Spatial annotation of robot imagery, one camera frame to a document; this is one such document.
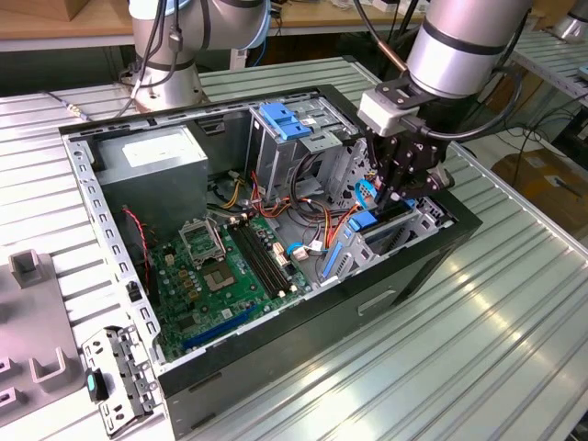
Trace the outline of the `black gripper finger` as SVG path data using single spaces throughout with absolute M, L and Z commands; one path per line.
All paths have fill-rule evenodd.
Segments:
M 452 186 L 454 186 L 454 178 L 451 175 L 447 177 L 429 175 L 423 183 L 405 186 L 398 194 L 402 200 L 418 199 L 429 197 Z
M 396 137 L 368 137 L 368 158 L 371 167 L 377 172 L 379 189 L 376 196 L 375 213 L 380 214 L 388 205 L 394 183 L 395 170 L 398 167 L 400 142 Z

